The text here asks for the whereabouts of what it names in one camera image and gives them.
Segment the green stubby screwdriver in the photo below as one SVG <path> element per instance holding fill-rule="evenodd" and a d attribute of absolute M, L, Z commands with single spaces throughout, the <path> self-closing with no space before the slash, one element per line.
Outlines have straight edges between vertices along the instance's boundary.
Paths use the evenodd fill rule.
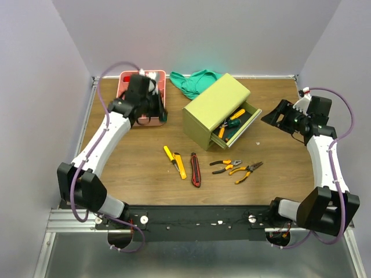
<path fill-rule="evenodd" d="M 232 128 L 235 128 L 235 127 L 238 127 L 239 125 L 241 124 L 241 120 L 240 119 L 233 119 L 233 120 L 228 120 L 226 121 L 226 123 L 224 124 L 224 127 L 226 129 L 232 129 Z"/>
<path fill-rule="evenodd" d="M 165 122 L 167 122 L 167 120 L 168 120 L 168 112 L 167 111 L 163 111 L 159 115 L 159 121 L 162 122 L 162 123 L 165 123 Z"/>

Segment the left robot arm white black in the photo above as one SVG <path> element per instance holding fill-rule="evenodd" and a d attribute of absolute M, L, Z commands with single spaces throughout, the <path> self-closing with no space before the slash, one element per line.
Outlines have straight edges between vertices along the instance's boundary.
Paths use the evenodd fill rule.
<path fill-rule="evenodd" d="M 166 120 L 165 83 L 163 70 L 121 73 L 117 97 L 104 107 L 97 132 L 71 163 L 57 168 L 60 196 L 72 209 L 80 206 L 108 215 L 109 223 L 117 229 L 128 224 L 128 204 L 112 197 L 100 176 L 113 150 L 133 126 L 160 126 Z"/>

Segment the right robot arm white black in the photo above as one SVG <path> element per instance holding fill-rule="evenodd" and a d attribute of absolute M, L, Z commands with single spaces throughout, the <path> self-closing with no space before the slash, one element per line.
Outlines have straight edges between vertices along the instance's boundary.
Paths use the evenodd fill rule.
<path fill-rule="evenodd" d="M 314 190 L 302 201 L 277 197 L 267 211 L 267 221 L 279 227 L 287 220 L 298 227 L 331 236 L 343 234 L 359 208 L 357 195 L 350 193 L 337 158 L 337 133 L 328 125 L 332 101 L 302 96 L 296 103 L 281 100 L 262 121 L 294 135 L 303 136 L 312 162 Z"/>

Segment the olive green drawer cabinet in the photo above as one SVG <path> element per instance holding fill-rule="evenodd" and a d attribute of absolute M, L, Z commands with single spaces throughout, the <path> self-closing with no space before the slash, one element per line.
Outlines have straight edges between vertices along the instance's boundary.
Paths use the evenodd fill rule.
<path fill-rule="evenodd" d="M 213 144 L 222 149 L 231 147 L 261 114 L 260 108 L 248 102 L 249 96 L 247 87 L 232 75 L 224 74 L 182 109 L 183 132 L 205 151 Z M 241 124 L 226 129 L 223 138 L 218 138 L 220 126 L 242 108 L 246 112 L 238 118 Z M 239 130 L 238 138 L 225 142 L 226 135 L 234 130 Z"/>

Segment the long green screwdriver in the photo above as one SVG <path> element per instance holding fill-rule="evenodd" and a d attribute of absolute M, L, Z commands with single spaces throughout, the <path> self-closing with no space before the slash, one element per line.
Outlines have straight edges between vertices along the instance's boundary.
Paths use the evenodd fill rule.
<path fill-rule="evenodd" d="M 235 139 L 238 138 L 239 134 L 240 134 L 239 130 L 234 130 L 228 133 L 225 137 L 225 142 L 234 141 Z"/>

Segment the needle nose pliers orange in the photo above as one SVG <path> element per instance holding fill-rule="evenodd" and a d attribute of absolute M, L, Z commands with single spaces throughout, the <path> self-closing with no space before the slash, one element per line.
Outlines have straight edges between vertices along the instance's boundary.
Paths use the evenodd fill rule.
<path fill-rule="evenodd" d="M 235 181 L 235 184 L 238 185 L 238 184 L 244 182 L 250 176 L 250 174 L 253 173 L 261 165 L 263 165 L 263 162 L 254 163 L 254 164 L 251 164 L 251 165 L 246 166 L 246 167 L 238 167 L 234 170 L 231 170 L 228 173 L 228 175 L 233 175 L 233 174 L 235 174 L 239 171 L 244 171 L 245 175 L 240 180 Z"/>

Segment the yellow tester screwdriver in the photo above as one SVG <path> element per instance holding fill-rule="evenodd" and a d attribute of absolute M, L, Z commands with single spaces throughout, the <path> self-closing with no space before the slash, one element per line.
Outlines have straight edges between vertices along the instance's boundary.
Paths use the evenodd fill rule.
<path fill-rule="evenodd" d="M 174 156 L 172 155 L 172 153 L 170 152 L 170 149 L 168 148 L 168 146 L 165 145 L 163 147 L 163 150 L 165 151 L 166 156 L 169 158 L 170 162 L 174 165 L 174 167 L 177 169 L 177 171 L 180 171 L 179 167 L 177 165 L 177 162 L 176 162 Z"/>

